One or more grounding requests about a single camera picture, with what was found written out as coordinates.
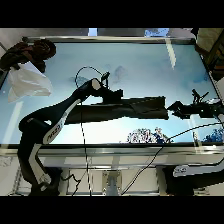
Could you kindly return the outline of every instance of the metal bracket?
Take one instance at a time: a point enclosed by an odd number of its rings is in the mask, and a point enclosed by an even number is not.
[[[122,186],[121,171],[103,171],[102,192],[105,196],[120,196]]]

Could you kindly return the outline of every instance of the metal frame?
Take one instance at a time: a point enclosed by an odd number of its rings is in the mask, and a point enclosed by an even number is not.
[[[55,43],[139,43],[139,44],[166,44],[170,40],[172,44],[194,45],[193,38],[169,38],[169,37],[85,37],[85,36],[42,36],[27,37],[28,43],[39,39],[49,39]],[[150,156],[163,145],[159,144],[100,144],[86,145],[88,156]],[[1,145],[0,155],[17,156],[18,144]],[[222,154],[224,153],[223,143],[202,143],[202,146],[195,147],[194,143],[172,143],[166,144],[159,155],[195,155],[195,154]],[[43,145],[39,151],[40,157],[83,157],[85,149],[83,145]]]

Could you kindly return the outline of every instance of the wire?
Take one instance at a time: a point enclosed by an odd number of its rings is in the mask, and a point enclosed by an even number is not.
[[[79,88],[78,83],[77,83],[77,77],[78,77],[79,73],[83,69],[85,69],[85,68],[93,69],[94,71],[98,72],[101,76],[103,76],[103,74],[101,72],[99,72],[97,69],[93,68],[92,66],[84,66],[84,67],[79,69],[79,71],[77,72],[77,74],[75,76],[75,84],[76,84],[77,89]],[[81,115],[80,116],[81,117],[80,118],[80,124],[81,124],[81,129],[82,129],[82,135],[83,135],[83,141],[84,141],[84,149],[85,149],[85,157],[86,157],[86,171],[87,171],[87,179],[88,179],[88,184],[89,184],[89,194],[90,194],[90,196],[92,196],[91,185],[90,185],[90,178],[89,178],[89,163],[88,163],[88,156],[87,156],[87,152],[86,152],[86,139],[85,139],[85,134],[84,134],[83,125],[82,125],[82,101],[81,101],[80,115]]]
[[[165,147],[165,144],[167,144],[167,142],[168,142],[170,139],[172,139],[172,138],[176,138],[177,136],[180,136],[180,135],[182,135],[182,134],[184,134],[184,133],[186,133],[186,132],[192,131],[192,130],[194,130],[194,129],[198,129],[198,128],[202,128],[202,127],[207,127],[207,126],[211,126],[211,125],[217,125],[217,124],[221,124],[221,125],[223,125],[223,123],[224,123],[224,122],[217,122],[217,123],[212,123],[212,124],[200,125],[200,126],[197,126],[197,127],[194,127],[194,128],[190,128],[190,129],[188,129],[188,130],[186,130],[186,131],[183,131],[183,132],[181,132],[181,133],[179,133],[179,134],[177,134],[177,135],[174,135],[174,136],[168,138],[168,139],[166,140],[166,142],[164,142],[163,147],[160,148],[160,149],[156,152],[156,154],[154,155],[152,161],[151,161],[147,166],[145,166],[144,168],[142,168],[139,172],[137,172],[137,174],[135,175],[135,177],[133,178],[133,180],[128,184],[128,186],[127,186],[127,187],[125,188],[125,190],[121,193],[121,195],[125,194],[125,193],[130,189],[130,187],[134,184],[134,182],[136,181],[136,179],[138,178],[138,176],[139,176],[145,169],[147,169],[147,168],[153,163],[153,161],[155,160],[156,156],[161,152],[161,150]]]

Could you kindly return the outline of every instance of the folded black cloth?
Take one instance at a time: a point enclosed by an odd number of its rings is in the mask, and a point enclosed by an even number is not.
[[[165,108],[165,97],[145,97],[121,99],[113,104],[78,105],[69,113],[65,125],[82,122],[101,122],[121,117],[138,119],[165,119],[168,112]]]

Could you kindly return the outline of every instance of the glass tabletop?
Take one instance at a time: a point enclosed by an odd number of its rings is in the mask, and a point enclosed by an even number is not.
[[[10,86],[7,80],[0,90],[0,143],[18,144],[21,132],[20,120],[42,107],[63,101],[76,89],[75,76],[83,66],[92,66],[104,73],[109,71],[110,89],[122,89],[125,99],[166,97],[166,108],[179,100],[184,104],[193,101],[192,89],[205,100],[217,98],[215,88],[194,45],[138,44],[138,43],[56,43],[56,55],[46,61],[45,75],[53,85],[49,96],[23,97],[8,103]],[[79,82],[100,78],[93,70],[82,70]],[[101,98],[89,97],[83,104],[100,103]],[[131,133],[138,129],[150,129],[171,137],[191,127],[217,122],[202,119],[199,115],[181,120],[169,112],[169,119],[137,119],[123,117],[104,122],[83,124],[86,144],[126,143]],[[200,128],[176,137],[176,142],[193,142],[193,135],[201,141],[211,135],[219,125]],[[80,124],[65,125],[52,144],[83,144]]]

